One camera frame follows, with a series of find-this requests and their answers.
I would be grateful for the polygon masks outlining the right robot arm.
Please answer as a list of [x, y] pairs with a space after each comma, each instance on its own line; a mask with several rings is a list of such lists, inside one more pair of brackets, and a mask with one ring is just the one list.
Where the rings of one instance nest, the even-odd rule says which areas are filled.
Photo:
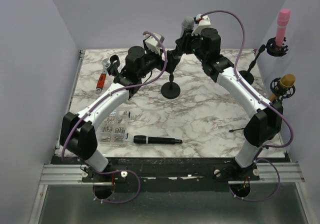
[[284, 108], [281, 103], [272, 103], [260, 95], [243, 79], [236, 65], [221, 54], [221, 37], [216, 29], [206, 27], [197, 34], [193, 32], [184, 27], [175, 41], [175, 49], [166, 53], [169, 84], [174, 84], [173, 72], [182, 55], [193, 54], [201, 62], [203, 72], [242, 106], [250, 120], [243, 131], [244, 144], [234, 157], [236, 164], [230, 167], [230, 175], [241, 180], [247, 176], [248, 167], [253, 164], [263, 144], [281, 130]]

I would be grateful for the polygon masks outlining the black handheld microphone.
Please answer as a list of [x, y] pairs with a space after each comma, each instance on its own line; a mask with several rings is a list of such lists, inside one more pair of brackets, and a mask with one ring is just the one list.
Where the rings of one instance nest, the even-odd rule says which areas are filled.
[[133, 137], [133, 143], [138, 145], [179, 145], [182, 144], [183, 141], [170, 137], [135, 135]]

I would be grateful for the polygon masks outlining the black clamp microphone stand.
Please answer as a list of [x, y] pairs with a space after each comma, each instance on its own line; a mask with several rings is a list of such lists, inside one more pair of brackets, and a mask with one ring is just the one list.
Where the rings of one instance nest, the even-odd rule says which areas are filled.
[[119, 80], [120, 80], [120, 73], [119, 73], [119, 66], [120, 66], [120, 59], [119, 59], [119, 56], [114, 54], [110, 57], [109, 59], [109, 62], [110, 62], [110, 65], [109, 67], [107, 68], [107, 73], [110, 75], [110, 76], [113, 76], [114, 79], [113, 79], [113, 82], [114, 83], [118, 83]]

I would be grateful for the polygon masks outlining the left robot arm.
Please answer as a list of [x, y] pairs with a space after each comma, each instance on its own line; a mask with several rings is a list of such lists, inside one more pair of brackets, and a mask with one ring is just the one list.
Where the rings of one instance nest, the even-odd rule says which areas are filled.
[[145, 85], [143, 77], [155, 68], [164, 73], [168, 63], [168, 54], [163, 47], [131, 47], [122, 70], [118, 70], [119, 57], [112, 55], [106, 70], [114, 80], [108, 90], [78, 113], [68, 112], [64, 115], [59, 137], [62, 150], [70, 151], [91, 166], [94, 169], [93, 175], [99, 181], [107, 181], [111, 169], [108, 167], [109, 160], [98, 150], [97, 128], [111, 112]]

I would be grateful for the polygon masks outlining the silver grey microphone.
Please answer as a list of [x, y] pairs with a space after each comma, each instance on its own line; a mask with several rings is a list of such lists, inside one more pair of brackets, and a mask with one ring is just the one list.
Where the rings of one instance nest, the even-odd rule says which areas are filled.
[[186, 16], [181, 23], [181, 33], [179, 37], [190, 37], [194, 29], [194, 24], [194, 18]]

